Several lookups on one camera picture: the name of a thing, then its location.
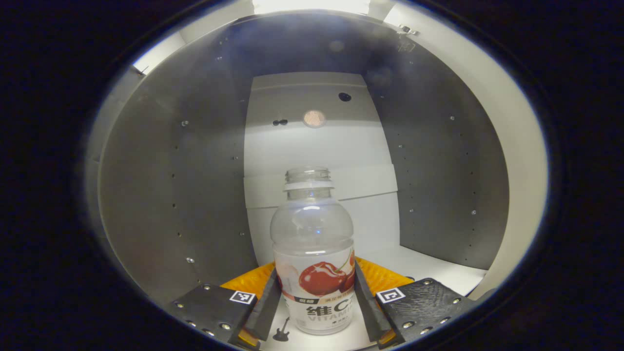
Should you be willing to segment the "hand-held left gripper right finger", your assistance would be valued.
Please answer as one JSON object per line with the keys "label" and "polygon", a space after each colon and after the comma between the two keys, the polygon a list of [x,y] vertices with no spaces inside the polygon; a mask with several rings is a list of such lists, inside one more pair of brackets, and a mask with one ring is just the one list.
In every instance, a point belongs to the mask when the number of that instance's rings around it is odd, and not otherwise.
{"label": "hand-held left gripper right finger", "polygon": [[363,258],[356,259],[354,291],[380,349],[416,344],[477,306],[434,278],[413,280]]}

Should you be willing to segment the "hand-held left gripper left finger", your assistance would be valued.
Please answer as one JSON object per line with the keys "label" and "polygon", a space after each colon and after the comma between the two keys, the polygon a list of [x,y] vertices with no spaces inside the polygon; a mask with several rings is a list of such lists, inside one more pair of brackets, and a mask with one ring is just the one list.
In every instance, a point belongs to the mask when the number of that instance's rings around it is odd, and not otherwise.
{"label": "hand-held left gripper left finger", "polygon": [[174,298],[170,312],[211,340],[232,348],[258,350],[268,339],[280,299],[272,262],[225,284],[200,284]]}

